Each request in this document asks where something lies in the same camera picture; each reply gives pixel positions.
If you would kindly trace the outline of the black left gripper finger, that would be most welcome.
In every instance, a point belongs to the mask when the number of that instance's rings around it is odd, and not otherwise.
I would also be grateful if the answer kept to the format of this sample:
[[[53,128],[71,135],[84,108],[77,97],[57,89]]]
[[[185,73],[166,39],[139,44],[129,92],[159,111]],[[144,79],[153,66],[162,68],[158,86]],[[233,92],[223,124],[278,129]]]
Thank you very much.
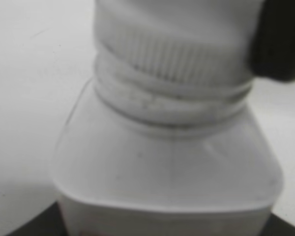
[[[295,0],[263,2],[249,65],[258,77],[295,81]]]

